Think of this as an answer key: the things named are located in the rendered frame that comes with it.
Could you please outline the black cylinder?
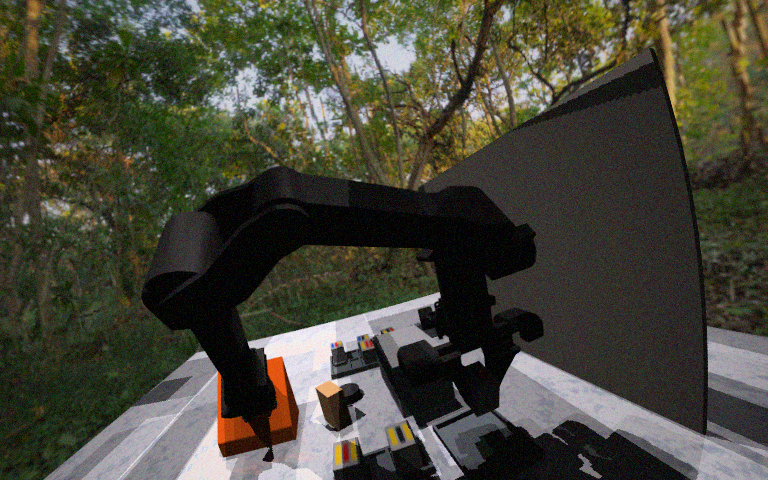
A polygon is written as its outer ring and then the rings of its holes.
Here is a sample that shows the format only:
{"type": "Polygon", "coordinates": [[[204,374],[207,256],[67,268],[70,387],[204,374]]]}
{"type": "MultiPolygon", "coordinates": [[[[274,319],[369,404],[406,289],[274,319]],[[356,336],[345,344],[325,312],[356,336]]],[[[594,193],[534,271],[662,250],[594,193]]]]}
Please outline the black cylinder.
{"type": "Polygon", "coordinates": [[[340,388],[343,390],[348,406],[356,403],[361,398],[361,392],[356,383],[347,383],[341,385],[340,388]]]}

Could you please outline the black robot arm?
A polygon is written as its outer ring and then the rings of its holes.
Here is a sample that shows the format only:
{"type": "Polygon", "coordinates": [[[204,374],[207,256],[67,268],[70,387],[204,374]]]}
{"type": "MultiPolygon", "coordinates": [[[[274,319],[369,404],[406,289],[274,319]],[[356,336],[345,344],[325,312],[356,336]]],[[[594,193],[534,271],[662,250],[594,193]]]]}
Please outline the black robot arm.
{"type": "Polygon", "coordinates": [[[221,375],[221,418],[247,421],[277,400],[236,306],[281,258],[303,245],[422,248],[441,295],[464,296],[532,267],[535,235],[475,186],[424,193],[275,166],[170,218],[141,299],[171,330],[192,330],[221,375]]]}

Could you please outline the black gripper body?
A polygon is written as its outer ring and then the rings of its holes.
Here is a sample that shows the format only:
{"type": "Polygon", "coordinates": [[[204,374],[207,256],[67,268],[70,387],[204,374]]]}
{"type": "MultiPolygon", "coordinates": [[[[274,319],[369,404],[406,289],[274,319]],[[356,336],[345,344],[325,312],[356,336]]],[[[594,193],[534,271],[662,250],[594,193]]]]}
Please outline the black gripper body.
{"type": "Polygon", "coordinates": [[[492,321],[495,296],[486,289],[475,294],[446,297],[441,295],[448,343],[432,347],[425,339],[402,346],[397,351],[400,369],[412,387],[424,386],[461,370],[461,355],[490,345],[501,350],[514,345],[512,334],[532,342],[544,336],[538,314],[511,308],[496,314],[492,321]],[[493,324],[494,322],[494,324],[493,324]]]}

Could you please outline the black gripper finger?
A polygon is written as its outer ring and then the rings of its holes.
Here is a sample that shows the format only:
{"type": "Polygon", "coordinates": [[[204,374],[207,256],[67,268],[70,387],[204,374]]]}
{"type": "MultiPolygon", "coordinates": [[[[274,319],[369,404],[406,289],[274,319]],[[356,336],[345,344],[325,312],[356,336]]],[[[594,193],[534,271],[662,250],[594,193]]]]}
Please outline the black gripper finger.
{"type": "Polygon", "coordinates": [[[507,348],[496,350],[489,344],[481,347],[485,357],[485,367],[490,373],[493,374],[499,381],[499,386],[512,363],[515,355],[520,352],[521,347],[514,344],[507,348]]]}
{"type": "Polygon", "coordinates": [[[462,365],[462,367],[461,370],[448,375],[444,375],[443,373],[442,377],[445,381],[453,381],[457,390],[459,390],[460,395],[463,397],[462,399],[466,402],[466,405],[470,407],[472,404],[470,370],[466,369],[464,365],[462,365]]]}

